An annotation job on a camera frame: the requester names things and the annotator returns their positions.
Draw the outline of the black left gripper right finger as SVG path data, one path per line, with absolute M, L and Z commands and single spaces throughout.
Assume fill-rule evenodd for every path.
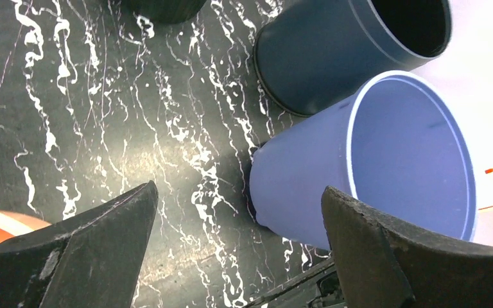
M 330 186 L 321 204 L 349 307 L 493 307 L 493 246 L 426 230 Z

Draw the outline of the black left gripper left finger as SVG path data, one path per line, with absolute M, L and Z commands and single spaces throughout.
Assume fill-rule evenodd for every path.
M 0 243 L 0 307 L 130 307 L 158 199 L 147 182 Z

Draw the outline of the light blue plastic bucket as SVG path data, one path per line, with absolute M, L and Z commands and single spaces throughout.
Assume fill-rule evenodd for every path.
M 374 76 L 254 153 L 255 218 L 281 237 L 330 248 L 321 210 L 328 186 L 430 231 L 474 237 L 467 144 L 440 93 L 413 73 Z

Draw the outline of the dark navy plastic bucket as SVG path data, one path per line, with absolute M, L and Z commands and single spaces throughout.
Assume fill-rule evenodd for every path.
M 254 68 L 273 102 L 311 116 L 377 74 L 436 59 L 451 31 L 448 1 L 298 1 L 259 31 Z

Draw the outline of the black ribbed plastic bucket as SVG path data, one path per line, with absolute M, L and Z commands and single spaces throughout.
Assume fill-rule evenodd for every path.
M 122 1 L 137 15 L 161 24 L 186 22 L 197 15 L 207 0 L 126 0 Z

